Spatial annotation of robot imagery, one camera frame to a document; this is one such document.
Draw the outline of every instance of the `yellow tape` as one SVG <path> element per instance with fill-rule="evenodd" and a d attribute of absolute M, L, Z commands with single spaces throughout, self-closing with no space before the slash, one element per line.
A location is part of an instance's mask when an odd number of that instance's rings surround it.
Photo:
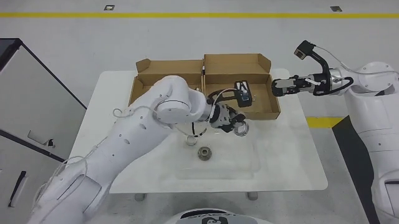
<path fill-rule="evenodd" d="M 342 117 L 307 117 L 307 125 L 309 128 L 315 128 L 315 129 L 320 129 L 320 128 L 332 128 L 334 127 L 337 123 L 339 123 L 342 119 Z"/>
<path fill-rule="evenodd" d="M 398 19 L 399 13 L 308 12 L 0 12 L 0 17 L 29 18 L 230 18 L 230 19 Z"/>

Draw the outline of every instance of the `cabinet door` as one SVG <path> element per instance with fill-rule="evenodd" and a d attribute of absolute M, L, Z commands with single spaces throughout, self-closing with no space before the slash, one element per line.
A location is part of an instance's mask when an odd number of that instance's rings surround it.
<path fill-rule="evenodd" d="M 0 71 L 0 129 L 67 159 L 84 114 L 23 46 Z"/>
<path fill-rule="evenodd" d="M 60 162 L 0 136 L 0 217 L 2 224 L 24 224 L 34 195 Z M 23 172 L 24 178 L 16 185 Z"/>

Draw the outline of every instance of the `open cardboard box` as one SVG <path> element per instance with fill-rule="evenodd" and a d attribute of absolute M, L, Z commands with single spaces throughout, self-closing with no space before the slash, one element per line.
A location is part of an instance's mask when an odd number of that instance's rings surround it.
<path fill-rule="evenodd" d="M 129 105 L 146 93 L 156 81 L 168 75 L 185 79 L 192 89 L 202 90 L 203 60 L 151 61 L 143 59 L 136 63 L 137 76 L 133 81 Z"/>
<path fill-rule="evenodd" d="M 248 119 L 277 119 L 281 110 L 279 101 L 271 91 L 271 61 L 262 54 L 205 54 L 204 67 L 203 92 L 205 95 L 216 90 L 234 88 L 236 81 L 246 80 L 252 94 L 252 106 L 239 108 L 236 100 L 226 103 L 244 112 Z M 227 92 L 223 95 L 229 97 L 234 94 Z"/>
<path fill-rule="evenodd" d="M 252 93 L 252 106 L 239 108 L 236 100 L 227 101 L 227 104 L 253 120 L 277 119 L 280 114 L 279 102 L 271 92 L 271 61 L 262 54 L 205 54 L 204 60 L 144 59 L 138 61 L 136 67 L 138 74 L 133 82 L 129 105 L 156 81 L 167 75 L 178 75 L 187 81 L 190 88 L 199 88 L 205 96 L 216 90 L 233 88 L 236 81 L 246 80 Z"/>

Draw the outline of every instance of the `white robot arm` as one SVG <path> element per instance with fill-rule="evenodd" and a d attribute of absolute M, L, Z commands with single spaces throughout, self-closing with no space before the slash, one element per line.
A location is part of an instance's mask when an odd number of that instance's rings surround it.
<path fill-rule="evenodd" d="M 245 116 L 222 104 L 218 96 L 207 99 L 178 76 L 159 80 L 120 112 L 108 136 L 86 157 L 70 160 L 49 181 L 28 223 L 77 224 L 92 218 L 117 175 L 166 139 L 176 123 L 207 121 L 214 128 L 245 135 L 241 131 L 248 132 Z"/>
<path fill-rule="evenodd" d="M 353 71 L 336 57 L 342 67 L 329 69 L 327 62 L 313 51 L 314 47 L 317 46 L 304 41 L 294 54 L 301 59 L 311 56 L 322 66 L 322 73 L 276 79 L 272 82 L 273 94 L 283 96 L 308 91 L 315 96 L 345 97 L 352 125 L 363 140 L 372 161 L 374 170 L 372 195 L 377 215 L 382 224 L 397 224 L 399 223 L 398 73 L 383 62 L 372 62 Z"/>

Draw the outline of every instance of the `box lid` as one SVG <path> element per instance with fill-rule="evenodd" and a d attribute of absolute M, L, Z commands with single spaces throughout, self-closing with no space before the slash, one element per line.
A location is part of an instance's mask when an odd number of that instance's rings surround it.
<path fill-rule="evenodd" d="M 271 61 L 262 54 L 205 54 L 206 74 L 268 74 Z"/>
<path fill-rule="evenodd" d="M 144 85 L 153 85 L 166 75 L 178 75 L 188 84 L 201 84 L 203 60 L 152 61 L 143 59 L 136 62 L 137 77 Z"/>
<path fill-rule="evenodd" d="M 202 60 L 152 61 L 143 59 L 136 62 L 138 74 L 201 74 Z"/>

